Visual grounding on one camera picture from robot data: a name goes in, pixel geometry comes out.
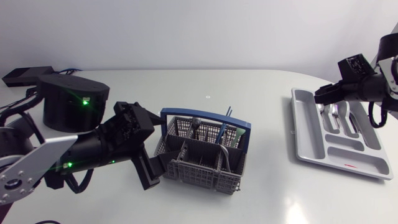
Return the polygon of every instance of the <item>cutlery tray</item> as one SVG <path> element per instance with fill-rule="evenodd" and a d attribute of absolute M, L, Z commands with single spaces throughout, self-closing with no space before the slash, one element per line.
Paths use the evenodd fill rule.
<path fill-rule="evenodd" d="M 376 130 L 360 102 L 340 101 L 320 112 L 312 91 L 292 89 L 297 158 L 391 180 L 394 176 Z"/>

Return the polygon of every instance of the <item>dishwasher cutlery basket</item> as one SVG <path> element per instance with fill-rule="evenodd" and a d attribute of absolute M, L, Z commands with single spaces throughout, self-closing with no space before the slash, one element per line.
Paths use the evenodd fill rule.
<path fill-rule="evenodd" d="M 155 156 L 172 151 L 180 153 L 167 164 L 164 177 L 180 179 L 185 183 L 216 189 L 226 194 L 233 194 L 239 190 L 248 152 L 251 124 L 220 114 L 189 109 L 164 108 L 160 116 L 167 120 L 167 115 L 175 116 L 169 125 L 162 125 L 162 137 Z M 195 129 L 190 129 L 193 126 L 192 117 L 206 120 L 201 121 Z M 222 123 L 227 126 L 220 143 L 216 144 Z M 232 147 L 236 128 L 244 129 L 245 132 Z M 220 145 L 224 146 L 228 153 L 224 152 Z"/>

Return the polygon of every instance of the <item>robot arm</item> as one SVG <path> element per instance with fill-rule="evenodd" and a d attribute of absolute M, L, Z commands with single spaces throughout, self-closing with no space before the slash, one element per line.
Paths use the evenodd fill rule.
<path fill-rule="evenodd" d="M 159 183 L 159 177 L 178 152 L 149 158 L 144 141 L 154 132 L 155 125 L 165 121 L 138 103 L 117 102 L 115 115 L 100 124 L 108 91 L 109 87 L 92 80 L 49 75 L 38 82 L 33 100 L 1 113 L 0 205 L 33 193 L 43 177 L 50 188 L 62 188 L 66 182 L 76 194 L 81 193 L 94 168 L 127 160 L 134 163 L 144 190 Z M 24 111 L 43 99 L 44 124 L 70 134 L 42 137 Z M 15 114 L 22 117 L 5 126 L 7 118 Z M 34 148 L 29 141 L 33 134 L 39 147 Z M 83 170 L 87 170 L 86 177 L 78 185 L 73 173 Z"/>
<path fill-rule="evenodd" d="M 362 54 L 338 62 L 342 79 L 322 86 L 315 92 L 315 102 L 324 105 L 346 101 L 368 101 L 369 120 L 374 128 L 382 127 L 388 111 L 398 111 L 398 34 L 381 38 L 376 71 Z M 380 102 L 382 121 L 373 120 L 373 104 Z"/>

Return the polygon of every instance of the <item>wire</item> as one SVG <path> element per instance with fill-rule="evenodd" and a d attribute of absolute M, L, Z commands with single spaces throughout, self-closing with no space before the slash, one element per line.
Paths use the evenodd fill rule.
<path fill-rule="evenodd" d="M 88 184 L 90 183 L 91 176 L 93 175 L 94 169 L 89 169 L 86 172 L 85 178 L 82 180 L 81 184 L 78 185 L 73 174 L 67 174 L 65 177 L 65 182 L 68 184 L 69 188 L 75 193 L 79 194 L 86 190 Z"/>
<path fill-rule="evenodd" d="M 39 95 L 36 95 L 33 100 L 30 100 L 29 102 L 18 106 L 17 108 L 9 108 L 1 112 L 0 115 L 0 127 L 4 127 L 6 120 L 8 117 L 14 115 L 14 114 L 19 114 L 21 112 L 24 112 L 25 110 L 31 109 L 32 107 L 38 105 L 42 101 L 42 97 Z"/>
<path fill-rule="evenodd" d="M 394 79 L 396 77 L 398 78 L 397 66 L 398 66 L 398 55 L 392 60 L 391 63 L 391 73 Z"/>
<path fill-rule="evenodd" d="M 374 119 L 373 119 L 373 106 L 374 102 L 369 102 L 369 108 L 368 108 L 368 113 L 369 113 L 369 121 L 371 122 L 372 127 L 374 128 L 381 128 L 383 127 L 386 122 L 387 122 L 387 115 L 388 112 L 387 110 L 381 109 L 381 121 L 379 124 L 377 124 Z"/>
<path fill-rule="evenodd" d="M 62 70 L 62 71 L 54 72 L 54 73 L 56 73 L 56 74 L 61 74 L 61 73 L 63 73 L 63 72 L 66 72 L 66 73 L 65 73 L 66 75 L 71 75 L 71 74 L 73 74 L 73 73 L 75 73 L 75 72 L 77 72 L 77 71 L 82 71 L 82 70 L 80 70 L 80 69 L 78 69 L 78 68 L 68 68 L 68 69 L 64 69 L 64 70 Z"/>
<path fill-rule="evenodd" d="M 46 223 L 49 223 L 49 224 L 61 224 L 61 223 L 59 223 L 57 221 L 54 221 L 54 220 L 45 220 L 45 221 L 41 221 L 41 222 L 38 222 L 38 223 L 35 223 L 35 224 L 46 224 Z"/>
<path fill-rule="evenodd" d="M 26 123 L 30 126 L 32 131 L 35 133 L 37 139 L 39 140 L 39 143 L 43 144 L 44 143 L 43 135 L 40 133 L 39 129 L 37 129 L 37 126 L 35 125 L 32 117 L 30 117 L 25 112 L 21 112 L 19 114 L 25 119 Z"/>

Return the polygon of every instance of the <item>table surface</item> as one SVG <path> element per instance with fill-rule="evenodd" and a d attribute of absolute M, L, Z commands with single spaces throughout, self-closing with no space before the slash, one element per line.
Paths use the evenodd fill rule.
<path fill-rule="evenodd" d="M 116 101 L 138 101 L 157 114 L 190 108 L 225 114 L 252 124 L 241 191 L 226 195 L 161 178 L 143 191 L 132 162 L 95 169 L 82 194 L 42 182 L 14 203 L 4 223 L 398 223 L 398 177 L 378 180 L 300 161 L 295 155 L 293 87 L 315 91 L 327 81 L 277 70 L 87 71 L 74 75 L 111 87 L 103 121 Z M 26 87 L 0 86 L 0 105 L 24 97 Z M 42 104 L 30 113 L 40 114 Z M 36 123 L 41 123 L 40 116 Z M 398 121 L 378 129 L 392 172 L 398 175 L 393 133 Z M 160 126 L 146 141 L 153 155 Z M 84 173 L 76 174 L 78 179 Z"/>

